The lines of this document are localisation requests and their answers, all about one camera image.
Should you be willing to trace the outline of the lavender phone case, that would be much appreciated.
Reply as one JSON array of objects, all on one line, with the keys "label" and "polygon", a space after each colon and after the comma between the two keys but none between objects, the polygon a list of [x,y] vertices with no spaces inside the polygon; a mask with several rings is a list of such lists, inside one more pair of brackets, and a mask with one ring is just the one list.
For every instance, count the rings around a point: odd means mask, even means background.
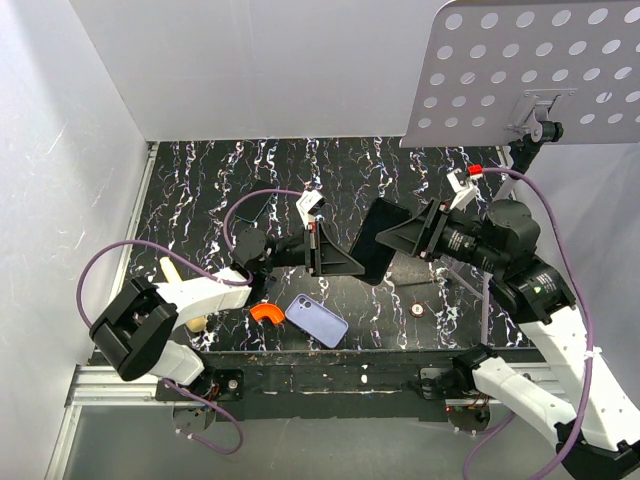
[{"label": "lavender phone case", "polygon": [[349,324],[306,294],[297,295],[286,308],[286,319],[327,348],[336,348]]}]

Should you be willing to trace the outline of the black smartphone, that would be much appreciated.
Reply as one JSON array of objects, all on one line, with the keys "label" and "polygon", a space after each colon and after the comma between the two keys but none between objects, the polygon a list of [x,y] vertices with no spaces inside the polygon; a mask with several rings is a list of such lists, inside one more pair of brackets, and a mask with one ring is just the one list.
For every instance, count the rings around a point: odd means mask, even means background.
[{"label": "black smartphone", "polygon": [[[275,189],[276,186],[272,183],[257,180],[251,187],[250,193]],[[236,209],[234,216],[245,222],[255,222],[267,204],[269,203],[271,198],[271,194],[261,194],[251,197],[245,201],[243,201],[238,208]]]}]

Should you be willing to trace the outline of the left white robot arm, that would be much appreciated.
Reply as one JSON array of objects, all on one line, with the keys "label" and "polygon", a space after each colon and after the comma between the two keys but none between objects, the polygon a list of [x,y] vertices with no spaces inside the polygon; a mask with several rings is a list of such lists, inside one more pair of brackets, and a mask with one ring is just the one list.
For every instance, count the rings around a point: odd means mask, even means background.
[{"label": "left white robot arm", "polygon": [[178,383],[190,399],[203,399],[213,377],[198,353],[172,340],[177,327],[257,304],[274,284],[276,268],[304,267],[316,277],[365,272],[322,223],[280,240],[249,227],[238,234],[232,259],[229,267],[215,274],[200,271],[191,280],[153,284],[136,277],[123,285],[89,329],[122,380],[150,374]]}]

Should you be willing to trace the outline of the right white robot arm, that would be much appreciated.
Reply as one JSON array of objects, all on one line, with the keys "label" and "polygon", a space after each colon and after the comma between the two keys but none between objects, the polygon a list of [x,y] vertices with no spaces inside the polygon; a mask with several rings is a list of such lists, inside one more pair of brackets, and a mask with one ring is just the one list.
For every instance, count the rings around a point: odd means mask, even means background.
[{"label": "right white robot arm", "polygon": [[377,234],[412,257],[448,256],[491,274],[489,292],[543,355],[565,396],[558,398],[480,344],[452,361],[454,389],[486,394],[537,430],[574,479],[623,479],[639,468],[639,410],[602,357],[573,291],[536,254],[540,227],[529,208],[502,199],[482,217],[436,200],[417,216]]}]

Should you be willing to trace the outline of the small round coin object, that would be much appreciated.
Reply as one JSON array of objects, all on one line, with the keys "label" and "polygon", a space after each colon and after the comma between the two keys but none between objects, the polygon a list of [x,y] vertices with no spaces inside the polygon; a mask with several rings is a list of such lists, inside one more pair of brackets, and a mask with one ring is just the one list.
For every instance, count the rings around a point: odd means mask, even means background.
[{"label": "small round coin object", "polygon": [[410,308],[411,315],[420,318],[424,315],[424,307],[420,303],[414,303]]}]

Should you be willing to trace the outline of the orange curved pipe piece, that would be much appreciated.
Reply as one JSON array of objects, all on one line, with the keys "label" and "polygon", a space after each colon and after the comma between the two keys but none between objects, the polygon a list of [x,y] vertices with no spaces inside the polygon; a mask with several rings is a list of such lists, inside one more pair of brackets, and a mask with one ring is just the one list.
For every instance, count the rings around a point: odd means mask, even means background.
[{"label": "orange curved pipe piece", "polygon": [[268,320],[273,325],[278,325],[285,321],[285,313],[272,303],[256,304],[249,310],[249,313],[258,323]]}]

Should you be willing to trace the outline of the cream wooden pestle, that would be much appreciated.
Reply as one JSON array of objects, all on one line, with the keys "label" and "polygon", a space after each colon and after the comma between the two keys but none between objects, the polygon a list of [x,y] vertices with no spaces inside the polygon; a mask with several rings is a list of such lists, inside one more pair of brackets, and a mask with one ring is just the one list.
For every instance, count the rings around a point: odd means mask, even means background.
[{"label": "cream wooden pestle", "polygon": [[[162,257],[159,263],[167,283],[180,283],[182,281],[170,257]],[[206,326],[207,318],[205,316],[191,319],[185,323],[185,327],[192,333],[200,333],[206,329]]]}]

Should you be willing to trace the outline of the perforated music stand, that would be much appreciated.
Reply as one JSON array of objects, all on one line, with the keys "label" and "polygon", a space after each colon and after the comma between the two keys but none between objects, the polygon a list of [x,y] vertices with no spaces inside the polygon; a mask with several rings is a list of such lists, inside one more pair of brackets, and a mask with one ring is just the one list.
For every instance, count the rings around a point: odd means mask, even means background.
[{"label": "perforated music stand", "polygon": [[401,146],[543,140],[551,203],[604,341],[639,330],[639,5],[451,1],[431,27]]}]

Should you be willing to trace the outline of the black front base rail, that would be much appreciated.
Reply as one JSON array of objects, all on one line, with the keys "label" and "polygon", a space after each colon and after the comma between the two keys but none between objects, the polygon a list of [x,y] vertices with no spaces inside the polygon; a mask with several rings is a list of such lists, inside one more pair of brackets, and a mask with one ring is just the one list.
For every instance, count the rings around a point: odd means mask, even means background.
[{"label": "black front base rail", "polygon": [[[533,348],[494,350],[516,369],[549,382]],[[461,395],[418,396],[412,385],[449,370],[464,350],[317,350],[210,352],[213,402],[237,420],[418,418],[445,421],[445,404],[473,403]],[[76,367],[65,407],[198,408],[156,377],[123,382],[103,355]]]}]

